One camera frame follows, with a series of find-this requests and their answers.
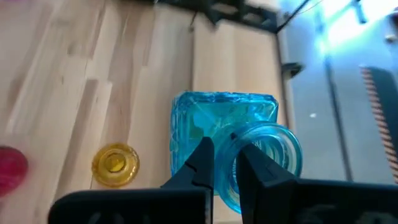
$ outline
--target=yellow bottle cap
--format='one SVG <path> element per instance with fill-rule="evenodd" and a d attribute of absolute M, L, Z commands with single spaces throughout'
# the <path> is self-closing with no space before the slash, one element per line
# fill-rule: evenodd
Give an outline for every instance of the yellow bottle cap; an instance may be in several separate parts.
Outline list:
<path fill-rule="evenodd" d="M 97 152 L 91 170 L 99 183 L 120 187 L 136 176 L 139 158 L 135 150 L 126 144 L 109 144 Z"/>

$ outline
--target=blue glass bottle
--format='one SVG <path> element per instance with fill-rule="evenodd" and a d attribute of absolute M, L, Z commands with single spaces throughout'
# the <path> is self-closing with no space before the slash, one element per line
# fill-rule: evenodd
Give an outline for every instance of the blue glass bottle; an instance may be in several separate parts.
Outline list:
<path fill-rule="evenodd" d="M 240 213 L 235 157 L 254 143 L 279 165 L 300 175 L 302 153 L 294 135 L 276 124 L 278 103 L 273 96 L 251 93 L 183 92 L 172 104 L 170 166 L 174 175 L 203 136 L 215 144 L 215 190 Z"/>

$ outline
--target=orange striped strip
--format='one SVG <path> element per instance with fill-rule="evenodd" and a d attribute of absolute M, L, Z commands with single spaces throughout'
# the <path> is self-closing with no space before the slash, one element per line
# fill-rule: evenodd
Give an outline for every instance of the orange striped strip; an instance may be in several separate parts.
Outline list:
<path fill-rule="evenodd" d="M 384 112 L 380 104 L 380 99 L 377 93 L 377 88 L 373 82 L 371 71 L 367 68 L 361 68 L 361 73 L 365 83 L 366 90 L 368 92 L 369 100 L 371 102 L 372 113 L 376 120 L 377 126 L 379 127 L 379 133 L 382 144 L 384 146 L 384 152 L 386 153 L 387 160 L 389 161 L 392 176 L 394 181 L 398 184 L 398 157 L 392 143 L 390 131 L 384 117 Z"/>

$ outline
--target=wooden table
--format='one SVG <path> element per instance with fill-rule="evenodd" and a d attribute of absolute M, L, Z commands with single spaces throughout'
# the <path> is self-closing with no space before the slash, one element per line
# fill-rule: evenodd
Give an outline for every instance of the wooden table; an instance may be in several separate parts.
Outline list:
<path fill-rule="evenodd" d="M 46 223 L 54 200 L 104 189 L 91 160 L 107 143 L 139 155 L 141 168 L 123 188 L 162 185 L 170 178 L 171 100 L 181 91 L 282 101 L 273 36 L 230 22 L 212 32 L 202 16 L 190 32 L 192 16 L 111 0 L 0 1 L 0 143 L 29 161 L 24 183 L 0 198 L 0 223 Z M 280 124 L 285 112 L 280 106 Z M 218 197 L 214 217 L 240 222 Z"/>

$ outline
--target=bottle cap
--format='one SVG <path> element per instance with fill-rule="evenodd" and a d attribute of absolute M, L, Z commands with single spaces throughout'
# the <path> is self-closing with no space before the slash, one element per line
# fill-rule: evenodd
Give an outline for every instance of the bottle cap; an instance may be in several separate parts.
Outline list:
<path fill-rule="evenodd" d="M 91 170 L 99 183 L 120 187 L 136 176 L 139 158 L 135 150 L 126 144 L 109 144 L 97 152 Z"/>
<path fill-rule="evenodd" d="M 10 146 L 0 146 L 0 197 L 16 189 L 28 169 L 26 157 Z"/>

